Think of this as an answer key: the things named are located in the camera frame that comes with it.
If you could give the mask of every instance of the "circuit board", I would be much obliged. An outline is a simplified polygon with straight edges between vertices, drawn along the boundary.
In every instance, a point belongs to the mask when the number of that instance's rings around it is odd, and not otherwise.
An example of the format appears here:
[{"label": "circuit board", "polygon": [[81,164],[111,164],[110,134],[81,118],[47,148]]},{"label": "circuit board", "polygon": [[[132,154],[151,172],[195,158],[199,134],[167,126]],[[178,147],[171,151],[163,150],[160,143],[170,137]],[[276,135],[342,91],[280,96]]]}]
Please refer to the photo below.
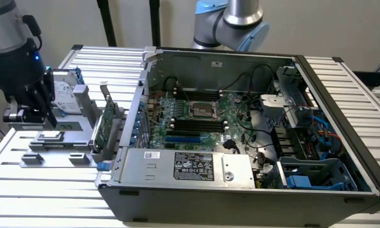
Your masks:
[{"label": "circuit board", "polygon": [[99,128],[96,129],[95,136],[95,148],[96,152],[102,152],[103,148],[107,146],[110,134],[114,126],[115,117],[115,103],[110,96],[107,96],[107,104],[100,117]]},{"label": "circuit board", "polygon": [[[151,140],[150,148],[152,149],[176,149],[176,150],[198,150],[211,152],[227,152],[232,153],[223,147],[223,143],[232,139],[239,145],[242,153],[246,153],[244,140],[242,140],[243,134],[248,138],[252,134],[251,131],[244,130],[238,125],[238,109],[242,104],[243,95],[224,93],[223,97],[215,101],[192,101],[192,100],[176,100],[170,93],[155,100],[156,109],[154,110],[154,116],[151,117]],[[239,111],[240,115],[247,116],[247,108]],[[167,142],[170,138],[168,133],[172,131],[171,122],[172,118],[176,121],[180,120],[212,120],[216,122],[227,121],[228,128],[223,132],[203,132],[200,131],[199,142]],[[251,126],[251,122],[244,121],[242,124],[247,127]]]}]

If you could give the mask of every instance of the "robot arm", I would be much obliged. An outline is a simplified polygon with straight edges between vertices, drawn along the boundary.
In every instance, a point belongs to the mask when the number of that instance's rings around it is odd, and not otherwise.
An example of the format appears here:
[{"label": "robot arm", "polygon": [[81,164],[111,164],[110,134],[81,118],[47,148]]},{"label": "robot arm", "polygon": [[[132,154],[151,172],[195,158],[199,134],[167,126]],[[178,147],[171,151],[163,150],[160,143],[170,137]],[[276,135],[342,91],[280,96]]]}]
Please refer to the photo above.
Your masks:
[{"label": "robot arm", "polygon": [[41,42],[33,16],[20,16],[15,1],[0,0],[0,89],[11,103],[3,119],[5,122],[49,122],[55,127],[53,75],[44,67],[40,47],[25,35],[25,25]]},{"label": "robot arm", "polygon": [[268,23],[263,22],[259,0],[200,0],[192,48],[255,51],[262,45]]}]

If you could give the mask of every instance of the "warning label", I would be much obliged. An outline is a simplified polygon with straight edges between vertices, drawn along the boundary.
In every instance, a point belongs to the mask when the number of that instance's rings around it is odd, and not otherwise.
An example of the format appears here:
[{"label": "warning label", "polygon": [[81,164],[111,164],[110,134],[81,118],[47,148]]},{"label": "warning label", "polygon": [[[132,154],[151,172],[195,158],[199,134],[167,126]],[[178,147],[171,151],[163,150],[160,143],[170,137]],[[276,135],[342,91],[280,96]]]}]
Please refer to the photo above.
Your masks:
[{"label": "warning label", "polygon": [[210,153],[175,153],[176,180],[215,181],[214,155]]}]

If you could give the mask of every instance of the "black pole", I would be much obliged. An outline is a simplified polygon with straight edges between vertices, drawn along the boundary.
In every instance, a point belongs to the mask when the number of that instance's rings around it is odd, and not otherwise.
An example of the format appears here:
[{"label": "black pole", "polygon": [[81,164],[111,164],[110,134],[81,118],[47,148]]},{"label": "black pole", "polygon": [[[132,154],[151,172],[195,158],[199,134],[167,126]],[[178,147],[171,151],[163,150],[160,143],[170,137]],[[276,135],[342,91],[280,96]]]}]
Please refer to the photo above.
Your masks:
[{"label": "black pole", "polygon": [[152,45],[160,47],[160,19],[159,19],[160,0],[150,0],[151,9],[151,28],[152,28]]},{"label": "black pole", "polygon": [[108,0],[98,0],[98,5],[103,19],[108,46],[116,47],[114,21],[112,21],[112,15],[110,13]]}]

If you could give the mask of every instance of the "power supply label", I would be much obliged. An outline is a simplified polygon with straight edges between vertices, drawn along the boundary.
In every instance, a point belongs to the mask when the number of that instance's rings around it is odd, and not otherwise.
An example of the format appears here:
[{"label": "power supply label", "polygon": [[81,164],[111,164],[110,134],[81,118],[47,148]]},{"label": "power supply label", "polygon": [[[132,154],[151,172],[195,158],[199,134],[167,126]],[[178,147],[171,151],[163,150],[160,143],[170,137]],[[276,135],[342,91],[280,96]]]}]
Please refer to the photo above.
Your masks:
[{"label": "power supply label", "polygon": [[174,177],[186,181],[215,181],[214,155],[176,152]]}]

